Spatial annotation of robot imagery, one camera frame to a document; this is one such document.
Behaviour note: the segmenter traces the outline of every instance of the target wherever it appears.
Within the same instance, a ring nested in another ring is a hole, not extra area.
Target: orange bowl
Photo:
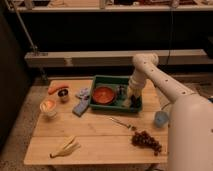
[[[92,93],[93,101],[100,105],[109,105],[114,101],[115,96],[114,90],[105,86],[97,87]]]

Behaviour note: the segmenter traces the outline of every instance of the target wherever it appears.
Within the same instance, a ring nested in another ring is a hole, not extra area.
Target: red grapes
[[[135,132],[132,137],[132,144],[152,148],[155,156],[162,151],[162,145],[160,145],[159,141],[156,141],[146,131],[142,131],[141,133]]]

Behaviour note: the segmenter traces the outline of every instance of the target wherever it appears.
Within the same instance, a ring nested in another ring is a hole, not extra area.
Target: green tray
[[[92,93],[96,87],[99,86],[107,86],[112,88],[114,91],[117,90],[119,85],[122,85],[126,91],[129,82],[129,77],[125,76],[107,76],[107,75],[96,75],[93,78],[92,88],[91,88],[91,95],[89,99],[89,106],[92,109],[99,109],[99,110],[115,110],[121,112],[128,112],[128,113],[138,113],[142,110],[142,97],[139,98],[138,106],[137,107],[124,107],[122,106],[123,101],[125,100],[125,96],[117,96],[116,100],[110,105],[99,105],[93,102],[92,100]]]

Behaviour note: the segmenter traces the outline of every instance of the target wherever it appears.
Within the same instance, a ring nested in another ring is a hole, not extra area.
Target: fork
[[[118,119],[115,119],[115,118],[113,118],[113,117],[111,117],[111,118],[109,118],[109,119],[112,120],[112,121],[115,122],[115,123],[118,123],[118,124],[120,124],[120,125],[125,126],[125,127],[128,128],[128,129],[131,129],[132,131],[135,131],[135,130],[137,129],[135,126],[132,126],[132,125],[130,125],[130,124],[123,123],[123,122],[121,122],[121,121],[119,121]]]

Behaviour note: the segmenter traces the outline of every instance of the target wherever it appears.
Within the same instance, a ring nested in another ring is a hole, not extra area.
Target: banana
[[[73,153],[76,149],[80,148],[81,145],[76,142],[73,143],[75,140],[75,136],[70,136],[66,138],[60,146],[56,149],[55,152],[50,153],[50,158],[55,158],[58,156],[67,156],[71,153]]]

